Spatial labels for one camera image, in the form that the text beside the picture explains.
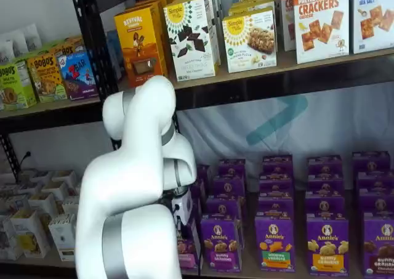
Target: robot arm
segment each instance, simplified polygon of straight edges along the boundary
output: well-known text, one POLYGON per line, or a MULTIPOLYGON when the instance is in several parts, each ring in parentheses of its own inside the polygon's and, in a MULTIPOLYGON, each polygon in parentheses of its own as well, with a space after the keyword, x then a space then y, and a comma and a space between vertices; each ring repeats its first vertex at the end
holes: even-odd
POLYGON ((123 142, 93 160, 82 179, 76 231, 80 279, 181 278, 173 216, 162 205, 148 205, 163 190, 196 179, 193 150, 172 125, 174 111, 174 88, 162 76, 105 101, 104 125, 123 142))

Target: yellow box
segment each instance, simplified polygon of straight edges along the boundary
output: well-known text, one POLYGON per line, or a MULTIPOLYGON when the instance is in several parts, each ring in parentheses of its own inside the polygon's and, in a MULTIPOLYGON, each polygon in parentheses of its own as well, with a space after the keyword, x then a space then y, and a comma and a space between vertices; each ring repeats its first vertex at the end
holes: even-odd
POLYGON ((159 18, 150 4, 115 16, 124 65, 133 87, 156 75, 168 76, 159 18))

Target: white box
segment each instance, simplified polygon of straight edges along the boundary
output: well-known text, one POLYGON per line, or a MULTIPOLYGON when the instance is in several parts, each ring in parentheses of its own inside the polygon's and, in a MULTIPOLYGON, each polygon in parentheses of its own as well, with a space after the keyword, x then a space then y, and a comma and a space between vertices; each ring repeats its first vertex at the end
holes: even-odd
POLYGON ((394 47, 394 0, 353 0, 353 52, 394 47))
POLYGON ((50 250, 36 211, 19 210, 11 217, 19 246, 26 257, 43 258, 50 250))
POLYGON ((57 251, 62 261, 74 261, 76 216, 61 214, 49 224, 57 251))
POLYGON ((0 215, 0 259, 16 261, 22 254, 15 235, 11 215, 0 215))
POLYGON ((349 0, 294 0, 297 63, 349 54, 349 0))
POLYGON ((225 17, 223 32, 229 73, 276 65, 271 7, 225 17))

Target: text pretzel crackers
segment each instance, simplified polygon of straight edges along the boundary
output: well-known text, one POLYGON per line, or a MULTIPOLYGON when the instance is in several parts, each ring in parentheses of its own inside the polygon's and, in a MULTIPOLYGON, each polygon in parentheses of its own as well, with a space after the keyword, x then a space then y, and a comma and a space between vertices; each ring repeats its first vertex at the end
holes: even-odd
POLYGON ((294 0, 297 63, 349 54, 348 0, 294 0))

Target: snack box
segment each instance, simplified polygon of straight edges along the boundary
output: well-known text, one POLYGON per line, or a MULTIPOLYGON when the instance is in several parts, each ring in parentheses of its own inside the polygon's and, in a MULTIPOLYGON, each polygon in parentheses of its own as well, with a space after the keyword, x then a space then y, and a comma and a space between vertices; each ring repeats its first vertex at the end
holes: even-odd
POLYGON ((160 16, 152 5, 137 6, 118 14, 115 24, 132 87, 156 75, 168 76, 160 16))
POLYGON ((235 217, 205 214, 201 231, 209 268, 218 272, 240 272, 242 257, 235 217))
POLYGON ((394 0, 353 0, 353 52, 394 47, 394 0))
POLYGON ((25 256, 44 258, 50 246, 37 212, 21 209, 11 217, 11 222, 25 256))
POLYGON ((175 0, 164 14, 177 80, 215 76, 218 63, 209 0, 175 0))
POLYGON ((297 63, 349 54, 349 0, 294 0, 297 63))
POLYGON ((0 214, 0 259, 16 261, 23 251, 19 247, 11 215, 0 214))
POLYGON ((311 275, 349 276, 349 223, 343 213, 308 213, 307 241, 311 275))
POLYGON ((364 212, 363 273, 365 278, 394 275, 394 215, 364 212))
POLYGON ((201 245, 194 218, 190 218, 187 225, 181 231, 177 231, 177 248, 181 270, 198 274, 204 259, 200 256, 201 245))
POLYGON ((259 211, 254 218, 260 269, 295 272, 292 220, 286 212, 277 213, 259 211))
POLYGON ((272 8, 225 17, 223 33, 229 73, 276 66, 272 8))
POLYGON ((50 234, 62 261, 74 261, 75 228, 74 214, 61 214, 49 223, 50 234))

